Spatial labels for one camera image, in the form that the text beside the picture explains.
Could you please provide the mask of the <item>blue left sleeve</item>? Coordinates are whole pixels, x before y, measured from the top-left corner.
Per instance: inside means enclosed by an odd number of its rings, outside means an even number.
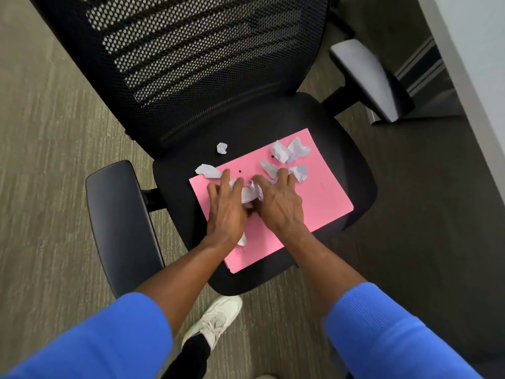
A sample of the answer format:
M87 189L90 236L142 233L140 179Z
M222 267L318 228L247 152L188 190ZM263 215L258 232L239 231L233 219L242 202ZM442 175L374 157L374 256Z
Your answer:
M161 308L128 293L1 379L155 379L173 347Z

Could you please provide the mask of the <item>person's right hand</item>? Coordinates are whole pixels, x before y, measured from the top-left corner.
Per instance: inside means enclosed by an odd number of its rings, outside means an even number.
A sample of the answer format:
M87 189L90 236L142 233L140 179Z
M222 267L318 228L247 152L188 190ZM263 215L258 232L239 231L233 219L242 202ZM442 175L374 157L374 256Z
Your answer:
M263 194L264 201L255 203L255 211L281 242L293 241L309 232L302 198L296 191L263 191Z

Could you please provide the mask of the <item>person's left hand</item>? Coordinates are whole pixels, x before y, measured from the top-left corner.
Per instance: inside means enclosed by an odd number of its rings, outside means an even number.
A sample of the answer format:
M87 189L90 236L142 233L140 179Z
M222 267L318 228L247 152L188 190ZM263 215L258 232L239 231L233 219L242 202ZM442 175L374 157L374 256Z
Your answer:
M207 238L229 254L243 236L246 217L241 202L233 202L230 198L210 201Z

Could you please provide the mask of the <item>torn white paper piece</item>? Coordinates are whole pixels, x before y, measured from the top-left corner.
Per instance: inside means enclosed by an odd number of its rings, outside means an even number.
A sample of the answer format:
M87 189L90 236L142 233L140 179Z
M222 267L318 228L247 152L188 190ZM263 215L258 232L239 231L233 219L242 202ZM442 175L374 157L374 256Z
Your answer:
M264 194L261 186L254 181L246 181L243 178L232 179L229 182L229 190L231 197L241 204L249 204L253 202L263 202Z

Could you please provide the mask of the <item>pink paper sheet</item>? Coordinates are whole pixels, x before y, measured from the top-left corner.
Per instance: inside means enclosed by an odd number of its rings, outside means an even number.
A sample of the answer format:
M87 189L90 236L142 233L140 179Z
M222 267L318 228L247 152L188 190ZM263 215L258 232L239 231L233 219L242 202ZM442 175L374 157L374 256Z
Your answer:
M282 165L277 159L271 158L272 153L270 148L274 144L273 142L263 146L253 146L252 151L246 152L242 148L239 148L237 144L230 143L226 155L231 156L232 151L240 150L242 151L240 157L232 156L232 159L227 162L202 161L200 165L212 165L221 172L229 169L231 179L241 177L246 181L252 181L252 177L256 174L263 175L265 178L271 180L263 170L260 164L261 161L267 161L279 168L287 169L292 166L306 165L308 176L305 181L297 182L295 190L302 198L302 209L304 211L306 227L314 231L352 212L354 207L338 179L330 170L329 163L323 158L307 128L278 141L284 146L288 146L296 137L300 138L304 146L309 146L311 152L306 157L295 160L292 164ZM189 179L189 183L206 219L209 217L210 210L210 199L206 188L210 182L219 184L219 179L208 179L202 175L196 175Z

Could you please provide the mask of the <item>black mesh office chair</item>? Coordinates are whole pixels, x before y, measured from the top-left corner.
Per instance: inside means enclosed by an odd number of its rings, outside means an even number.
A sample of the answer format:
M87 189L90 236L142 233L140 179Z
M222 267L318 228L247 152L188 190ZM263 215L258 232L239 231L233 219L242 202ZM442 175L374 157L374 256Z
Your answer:
M377 185L335 116L298 92L319 52L330 0L30 0L80 71L153 158L186 248L207 219L189 183L202 161L308 129L353 211L312 231L328 243L374 204Z

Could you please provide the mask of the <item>scattered crumpled white paper scraps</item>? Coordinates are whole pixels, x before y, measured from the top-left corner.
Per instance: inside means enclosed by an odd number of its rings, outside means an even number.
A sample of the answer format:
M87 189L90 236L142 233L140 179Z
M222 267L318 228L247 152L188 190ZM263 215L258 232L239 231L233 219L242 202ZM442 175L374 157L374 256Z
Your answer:
M270 148L270 151L275 155L275 159L284 164L292 164L295 160L299 158L306 157L310 154L311 148L309 146L304 146L301 143L300 138L296 137L288 146L284 146L280 141L276 141ZM270 181L275 182L277 180L277 171L279 167L268 163L267 161L260 162L263 170L271 178ZM292 166L288 167L290 174L294 174L298 182L303 182L308 176L308 171L306 165ZM216 167L208 164L199 165L195 173L197 175L202 175L208 179L220 179L222 172Z

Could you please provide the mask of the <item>white sneaker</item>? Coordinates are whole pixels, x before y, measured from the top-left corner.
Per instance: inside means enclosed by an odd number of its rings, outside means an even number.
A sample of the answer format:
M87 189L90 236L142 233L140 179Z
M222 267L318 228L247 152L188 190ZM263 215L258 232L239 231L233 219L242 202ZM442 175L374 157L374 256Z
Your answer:
M211 351L214 350L219 338L237 318L242 307L243 300L240 295L219 297L186 332L181 347L183 348L190 338L201 335L205 338L205 343L210 347Z

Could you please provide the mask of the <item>black trouser leg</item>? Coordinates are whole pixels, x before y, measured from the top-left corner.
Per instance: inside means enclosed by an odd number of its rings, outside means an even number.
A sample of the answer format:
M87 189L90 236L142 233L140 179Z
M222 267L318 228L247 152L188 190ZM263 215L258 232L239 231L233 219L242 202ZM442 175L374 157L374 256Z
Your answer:
M202 333L190 337L160 379L203 379L211 346Z

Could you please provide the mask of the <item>person's right forearm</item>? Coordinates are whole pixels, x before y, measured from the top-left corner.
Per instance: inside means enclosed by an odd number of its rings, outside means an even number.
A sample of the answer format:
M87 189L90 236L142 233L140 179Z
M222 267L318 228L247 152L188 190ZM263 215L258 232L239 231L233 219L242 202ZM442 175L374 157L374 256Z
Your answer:
M300 268L322 316L326 317L345 293L367 282L304 225L282 229L277 237Z

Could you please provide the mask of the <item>person's left forearm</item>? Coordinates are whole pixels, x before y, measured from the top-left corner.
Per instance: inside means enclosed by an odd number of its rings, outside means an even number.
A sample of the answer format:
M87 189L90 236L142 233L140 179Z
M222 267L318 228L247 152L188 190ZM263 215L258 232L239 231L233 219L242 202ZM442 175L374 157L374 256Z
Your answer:
M175 337L199 294L217 267L237 246L237 237L224 232L207 235L200 244L136 288L161 309Z

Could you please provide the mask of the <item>blue sleeve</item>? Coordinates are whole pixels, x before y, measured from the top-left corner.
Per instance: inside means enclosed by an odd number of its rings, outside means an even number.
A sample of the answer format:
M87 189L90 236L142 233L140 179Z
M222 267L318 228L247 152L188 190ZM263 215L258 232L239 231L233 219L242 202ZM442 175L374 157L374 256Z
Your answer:
M155 379L173 347L161 308L128 293L1 379Z
M419 318L369 282L335 303L325 331L355 379L482 379Z

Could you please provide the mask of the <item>blue right sleeve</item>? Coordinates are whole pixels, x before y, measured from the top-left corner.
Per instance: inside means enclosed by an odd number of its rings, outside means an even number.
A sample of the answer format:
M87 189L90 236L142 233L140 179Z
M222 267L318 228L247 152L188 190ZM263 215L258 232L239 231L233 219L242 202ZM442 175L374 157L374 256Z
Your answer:
M335 303L325 331L355 379L482 379L419 318L369 282Z

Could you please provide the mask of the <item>grey metal desk leg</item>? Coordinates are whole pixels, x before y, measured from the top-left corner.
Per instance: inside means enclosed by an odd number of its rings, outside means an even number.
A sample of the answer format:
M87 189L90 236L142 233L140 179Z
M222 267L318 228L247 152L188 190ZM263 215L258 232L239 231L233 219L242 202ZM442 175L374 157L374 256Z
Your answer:
M456 88L437 47L429 35L399 65L392 55L375 51L386 67L393 71L413 100L415 107L402 120L464 117L466 114Z

